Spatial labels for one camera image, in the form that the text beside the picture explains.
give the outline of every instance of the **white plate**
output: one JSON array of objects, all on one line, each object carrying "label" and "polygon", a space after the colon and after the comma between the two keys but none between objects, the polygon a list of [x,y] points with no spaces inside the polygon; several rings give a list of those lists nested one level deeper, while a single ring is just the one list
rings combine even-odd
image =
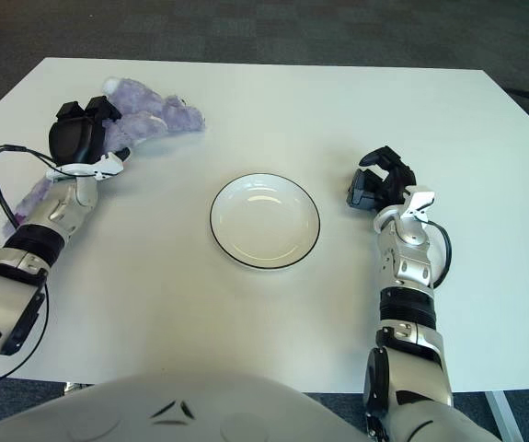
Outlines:
[{"label": "white plate", "polygon": [[232,258],[259,269],[279,269],[302,260],[316,245],[319,213],[299,185],[256,173],[219,191],[211,206],[211,230]]}]

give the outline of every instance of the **purple plush animal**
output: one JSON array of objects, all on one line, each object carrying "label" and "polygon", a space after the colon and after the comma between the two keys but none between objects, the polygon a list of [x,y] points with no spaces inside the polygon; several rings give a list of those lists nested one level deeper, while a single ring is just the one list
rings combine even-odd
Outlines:
[{"label": "purple plush animal", "polygon": [[[201,112],[187,106],[176,95],[163,99],[149,87],[129,78],[108,78],[103,92],[109,101],[121,112],[116,122],[105,120],[105,152],[117,152],[124,147],[135,147],[149,138],[169,134],[199,132],[205,128]],[[22,223],[38,202],[47,195],[52,182],[43,178],[21,200],[15,209],[15,217]],[[15,229],[9,222],[3,227],[3,234],[9,237]]]}]

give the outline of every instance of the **plush toy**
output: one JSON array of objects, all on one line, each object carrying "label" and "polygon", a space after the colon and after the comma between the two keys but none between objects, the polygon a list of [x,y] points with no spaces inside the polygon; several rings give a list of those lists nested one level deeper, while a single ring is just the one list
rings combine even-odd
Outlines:
[{"label": "plush toy", "polygon": [[[201,112],[187,106],[176,95],[165,99],[149,87],[129,78],[108,78],[103,92],[121,113],[117,121],[105,120],[105,143],[107,152],[117,152],[124,147],[134,150],[136,145],[150,138],[203,131],[205,124]],[[17,221],[22,223],[35,206],[47,195],[52,182],[39,180],[15,209]],[[3,234],[9,237],[15,229],[9,222],[3,227]]]}]

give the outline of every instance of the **table leg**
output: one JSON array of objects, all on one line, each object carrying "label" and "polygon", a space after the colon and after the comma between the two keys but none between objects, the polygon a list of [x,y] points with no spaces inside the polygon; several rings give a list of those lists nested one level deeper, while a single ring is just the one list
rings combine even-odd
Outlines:
[{"label": "table leg", "polygon": [[505,393],[502,390],[485,391],[485,397],[493,412],[495,423],[500,430],[503,442],[523,442],[522,434],[515,417],[513,417],[512,407],[507,402]]}]

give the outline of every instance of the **robotic hand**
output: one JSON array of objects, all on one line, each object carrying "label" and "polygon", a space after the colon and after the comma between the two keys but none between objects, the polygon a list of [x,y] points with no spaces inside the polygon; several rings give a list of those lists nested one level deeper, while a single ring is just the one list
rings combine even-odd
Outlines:
[{"label": "robotic hand", "polygon": [[[21,226],[0,191],[1,205],[17,227],[0,249],[0,355],[13,355],[27,339],[45,299],[43,288],[50,269],[97,203],[97,181],[123,170],[129,149],[102,155],[105,129],[101,123],[120,117],[105,97],[91,99],[85,110],[77,102],[60,108],[50,130],[51,159],[57,167],[46,176],[53,185]],[[29,149],[4,145],[0,146],[3,151]]]},{"label": "robotic hand", "polygon": [[[452,249],[446,231],[428,220],[434,192],[416,185],[413,171],[388,146],[360,162],[374,165],[387,177],[358,169],[347,199],[350,207],[378,212],[381,321],[364,381],[369,435],[379,441],[497,440],[452,408],[433,304],[433,289],[448,272]],[[427,224],[439,228],[446,243],[446,264],[438,278],[428,259]]]}]

